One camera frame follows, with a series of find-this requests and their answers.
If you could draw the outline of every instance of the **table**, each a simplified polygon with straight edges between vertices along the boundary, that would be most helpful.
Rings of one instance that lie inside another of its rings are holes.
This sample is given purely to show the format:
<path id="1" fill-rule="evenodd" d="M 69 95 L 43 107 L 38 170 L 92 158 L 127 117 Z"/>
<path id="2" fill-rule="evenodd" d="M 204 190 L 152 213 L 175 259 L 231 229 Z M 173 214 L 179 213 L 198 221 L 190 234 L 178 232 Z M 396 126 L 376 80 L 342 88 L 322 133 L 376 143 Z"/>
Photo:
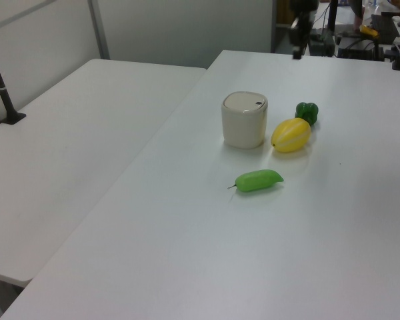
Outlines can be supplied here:
<path id="1" fill-rule="evenodd" d="M 36 276 L 204 72 L 92 60 L 0 125 L 0 280 Z"/>
<path id="2" fill-rule="evenodd" d="M 269 99 L 252 150 L 223 144 L 221 102 L 240 90 Z M 318 104 L 318 124 L 304 150 L 278 154 L 270 135 L 300 101 Z M 227 190 L 264 168 L 285 182 Z M 12 319 L 400 319 L 400 72 L 222 52 Z"/>

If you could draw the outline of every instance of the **green pea pod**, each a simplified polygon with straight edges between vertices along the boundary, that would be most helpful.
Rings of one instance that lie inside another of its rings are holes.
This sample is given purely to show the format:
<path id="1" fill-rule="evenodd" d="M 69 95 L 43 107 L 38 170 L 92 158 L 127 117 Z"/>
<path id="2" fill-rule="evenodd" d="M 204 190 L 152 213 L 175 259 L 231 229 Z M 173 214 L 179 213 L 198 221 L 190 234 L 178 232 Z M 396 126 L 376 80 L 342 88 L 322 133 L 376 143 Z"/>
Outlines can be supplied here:
<path id="1" fill-rule="evenodd" d="M 313 125 L 317 121 L 317 115 L 319 114 L 319 108 L 315 103 L 298 103 L 296 106 L 295 118 L 302 118 Z"/>
<path id="2" fill-rule="evenodd" d="M 242 192 L 260 190 L 272 186 L 274 183 L 283 182 L 283 178 L 274 170 L 258 170 L 245 173 L 235 180 L 235 185 Z"/>

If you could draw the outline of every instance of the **white cup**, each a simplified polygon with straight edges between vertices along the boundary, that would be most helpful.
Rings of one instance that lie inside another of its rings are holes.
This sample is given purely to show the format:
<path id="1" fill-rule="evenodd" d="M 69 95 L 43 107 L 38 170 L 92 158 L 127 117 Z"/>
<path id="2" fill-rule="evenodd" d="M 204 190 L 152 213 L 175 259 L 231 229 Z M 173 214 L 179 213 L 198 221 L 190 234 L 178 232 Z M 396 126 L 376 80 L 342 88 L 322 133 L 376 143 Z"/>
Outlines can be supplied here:
<path id="1" fill-rule="evenodd" d="M 240 149 L 262 144 L 267 109 L 267 98 L 259 93 L 239 91 L 226 97 L 221 106 L 225 143 Z"/>

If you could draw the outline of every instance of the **lid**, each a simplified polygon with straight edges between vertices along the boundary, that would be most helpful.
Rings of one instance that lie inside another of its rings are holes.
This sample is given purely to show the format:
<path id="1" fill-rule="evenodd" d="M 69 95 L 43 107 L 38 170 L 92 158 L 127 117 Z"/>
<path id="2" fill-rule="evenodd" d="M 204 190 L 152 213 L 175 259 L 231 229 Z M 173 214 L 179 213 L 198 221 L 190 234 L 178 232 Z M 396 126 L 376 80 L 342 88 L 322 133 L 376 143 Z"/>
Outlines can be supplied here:
<path id="1" fill-rule="evenodd" d="M 252 112 L 259 110 L 267 102 L 267 98 L 254 92 L 234 92 L 224 100 L 224 107 L 236 112 Z"/>

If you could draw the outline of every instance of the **green pepper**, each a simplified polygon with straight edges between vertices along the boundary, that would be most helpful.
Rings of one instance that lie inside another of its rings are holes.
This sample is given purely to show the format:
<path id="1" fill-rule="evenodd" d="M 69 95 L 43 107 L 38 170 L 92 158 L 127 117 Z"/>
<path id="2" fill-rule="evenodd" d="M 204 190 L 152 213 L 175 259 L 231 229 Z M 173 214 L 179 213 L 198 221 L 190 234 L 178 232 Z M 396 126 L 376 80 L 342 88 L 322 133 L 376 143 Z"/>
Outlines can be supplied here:
<path id="1" fill-rule="evenodd" d="M 313 125 L 317 121 L 319 108 L 315 103 L 301 102 L 296 106 L 295 118 L 302 118 Z"/>

